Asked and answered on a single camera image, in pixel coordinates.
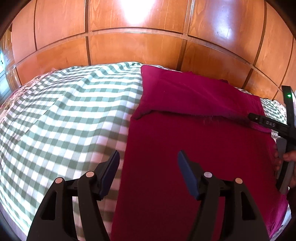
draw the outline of red fabric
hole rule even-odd
[[[275,188],[274,141],[270,133],[248,127],[246,118],[249,112],[263,114],[260,99],[239,94],[220,80],[145,66],[141,70],[144,93],[131,119],[111,240],[187,239],[198,202],[190,196],[179,170],[180,150],[220,179],[242,178],[269,234],[277,231],[287,201]],[[213,240],[219,238],[222,217],[220,205]]]

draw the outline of folded cloth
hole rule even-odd
[[[272,236],[287,201],[275,188],[270,132],[247,120],[249,112],[264,114],[259,97],[192,73],[150,66],[141,73],[144,91],[129,128],[111,240],[188,238],[199,202],[179,170],[180,150],[220,179],[242,178]],[[219,239],[223,203],[212,240]]]

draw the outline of wooden headboard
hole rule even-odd
[[[296,89],[295,39],[264,0],[31,0],[4,37],[22,84],[52,68],[138,61],[280,102],[282,84]]]

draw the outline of human hand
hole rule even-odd
[[[275,153],[274,153],[273,166],[274,166],[274,170],[278,172],[281,164],[283,163],[283,160],[279,158],[279,152],[277,150],[276,145],[274,149],[275,149]],[[296,150],[285,153],[283,155],[283,159],[284,161],[296,161]],[[290,188],[296,187],[296,165],[294,167],[294,172],[293,172],[289,187]]]

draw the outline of mattress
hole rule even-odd
[[[119,170],[109,194],[98,202],[111,232],[130,117],[143,91],[141,66],[124,62],[52,71],[34,78],[2,105],[0,203],[20,239],[27,236],[56,177],[79,178],[116,149]],[[261,103],[266,116],[286,122],[281,104],[267,99]],[[83,240],[77,198],[73,203],[76,231]]]

